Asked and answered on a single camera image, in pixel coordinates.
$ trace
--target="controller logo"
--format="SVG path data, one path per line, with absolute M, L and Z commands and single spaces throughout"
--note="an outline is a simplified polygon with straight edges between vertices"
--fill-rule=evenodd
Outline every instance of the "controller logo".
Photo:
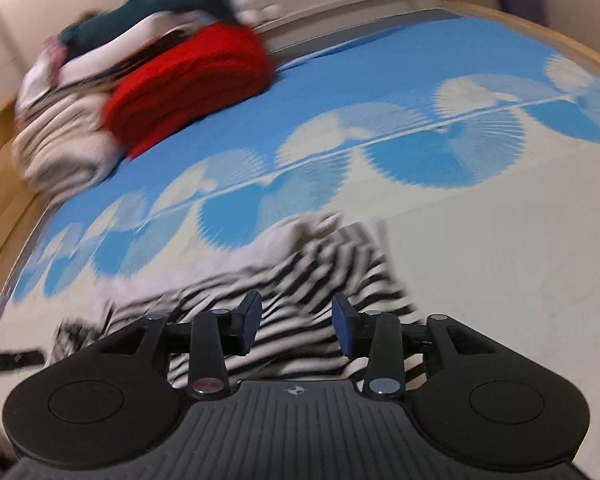
M 291 395 L 297 397 L 297 396 L 304 394 L 306 389 L 303 388 L 302 386 L 298 386 L 297 384 L 294 384 L 291 388 L 289 388 L 288 390 L 285 390 L 285 391 L 290 393 Z

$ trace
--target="red blanket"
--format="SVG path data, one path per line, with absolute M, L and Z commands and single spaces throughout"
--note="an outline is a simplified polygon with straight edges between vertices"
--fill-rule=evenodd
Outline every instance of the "red blanket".
M 262 92 L 273 73 L 250 29 L 215 23 L 123 79 L 104 121 L 133 158 L 192 120 Z

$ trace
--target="dark green blanket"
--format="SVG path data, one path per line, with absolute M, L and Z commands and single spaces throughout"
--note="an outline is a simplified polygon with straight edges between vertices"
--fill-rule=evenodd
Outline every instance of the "dark green blanket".
M 129 0 L 116 10 L 74 23 L 63 30 L 59 39 L 67 47 L 66 61 L 115 40 L 147 16 L 164 10 L 176 13 L 205 10 L 218 20 L 235 21 L 225 0 Z

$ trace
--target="metal screw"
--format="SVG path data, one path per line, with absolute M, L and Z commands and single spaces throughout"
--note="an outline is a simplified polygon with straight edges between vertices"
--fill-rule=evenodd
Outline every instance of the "metal screw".
M 224 383 L 215 377 L 203 377 L 193 381 L 191 385 L 193 391 L 200 395 L 210 395 L 221 392 L 224 389 Z
M 400 390 L 400 383 L 389 377 L 380 377 L 369 383 L 369 389 L 378 395 L 391 395 Z

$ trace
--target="striped clothing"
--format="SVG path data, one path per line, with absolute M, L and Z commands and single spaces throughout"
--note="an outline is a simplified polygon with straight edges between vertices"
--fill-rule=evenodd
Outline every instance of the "striped clothing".
M 225 359 L 230 379 L 361 381 L 366 358 L 349 359 L 340 352 L 331 325 L 331 297 L 342 292 L 358 311 L 381 310 L 402 322 L 419 314 L 404 289 L 390 275 L 385 255 L 362 224 L 342 227 L 269 269 L 242 270 L 215 276 L 181 290 L 136 303 L 108 305 L 103 328 L 63 323 L 52 360 L 58 360 L 139 319 L 149 312 L 168 314 L 172 322 L 188 322 L 212 308 L 236 308 L 244 295 L 262 295 L 262 322 L 251 352 Z M 189 355 L 173 355 L 168 380 L 187 383 Z M 415 358 L 405 360 L 407 382 L 422 374 Z

